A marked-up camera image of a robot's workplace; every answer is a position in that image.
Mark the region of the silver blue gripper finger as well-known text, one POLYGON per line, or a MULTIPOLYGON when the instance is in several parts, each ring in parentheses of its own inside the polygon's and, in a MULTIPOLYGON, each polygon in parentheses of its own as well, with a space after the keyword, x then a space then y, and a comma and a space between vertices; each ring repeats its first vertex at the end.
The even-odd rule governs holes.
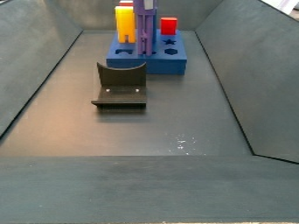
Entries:
POLYGON ((154 0, 145 0, 145 9, 151 10, 154 8, 154 0))

